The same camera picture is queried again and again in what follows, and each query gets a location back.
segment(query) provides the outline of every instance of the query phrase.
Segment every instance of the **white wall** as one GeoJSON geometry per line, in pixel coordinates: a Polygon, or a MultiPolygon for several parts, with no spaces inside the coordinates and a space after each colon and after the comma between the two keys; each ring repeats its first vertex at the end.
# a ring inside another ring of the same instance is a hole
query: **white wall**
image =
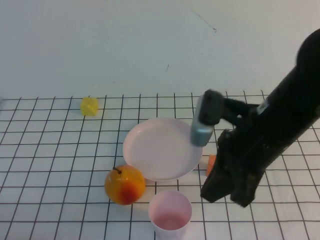
{"type": "Polygon", "coordinates": [[[0,95],[272,89],[318,28],[320,0],[1,0],[0,95]]]}

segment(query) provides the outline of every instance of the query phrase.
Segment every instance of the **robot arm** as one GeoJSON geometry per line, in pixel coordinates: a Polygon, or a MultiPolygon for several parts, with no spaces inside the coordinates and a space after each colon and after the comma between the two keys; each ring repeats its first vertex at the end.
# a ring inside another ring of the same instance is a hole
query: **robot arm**
{"type": "Polygon", "coordinates": [[[191,142],[205,146],[220,119],[236,126],[217,140],[216,161],[201,196],[214,202],[230,194],[246,207],[266,168],[320,117],[320,29],[302,44],[297,64],[260,105],[207,90],[198,100],[191,142]]]}

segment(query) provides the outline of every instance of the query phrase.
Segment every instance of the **plastic cup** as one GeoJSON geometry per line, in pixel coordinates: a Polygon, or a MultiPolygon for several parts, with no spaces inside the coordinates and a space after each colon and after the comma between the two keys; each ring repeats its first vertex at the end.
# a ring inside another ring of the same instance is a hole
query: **plastic cup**
{"type": "Polygon", "coordinates": [[[149,203],[149,218],[159,240],[181,240],[192,215],[189,199],[178,191],[161,191],[149,203]]]}

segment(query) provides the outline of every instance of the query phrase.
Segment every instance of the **white plate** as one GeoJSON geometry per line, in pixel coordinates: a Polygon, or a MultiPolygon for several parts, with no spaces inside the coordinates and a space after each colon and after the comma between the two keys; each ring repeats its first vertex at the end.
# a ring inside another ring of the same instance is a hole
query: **white plate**
{"type": "Polygon", "coordinates": [[[154,118],[135,126],[123,143],[128,165],[146,179],[169,181],[190,173],[199,163],[202,147],[192,145],[191,126],[174,118],[154,118]]]}

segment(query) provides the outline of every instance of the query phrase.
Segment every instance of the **yellow toy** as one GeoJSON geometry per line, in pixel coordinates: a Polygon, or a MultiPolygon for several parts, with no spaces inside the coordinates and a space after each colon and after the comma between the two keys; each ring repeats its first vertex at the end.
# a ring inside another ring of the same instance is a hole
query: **yellow toy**
{"type": "Polygon", "coordinates": [[[98,99],[96,97],[84,97],[80,109],[82,115],[95,116],[98,112],[98,99]]]}

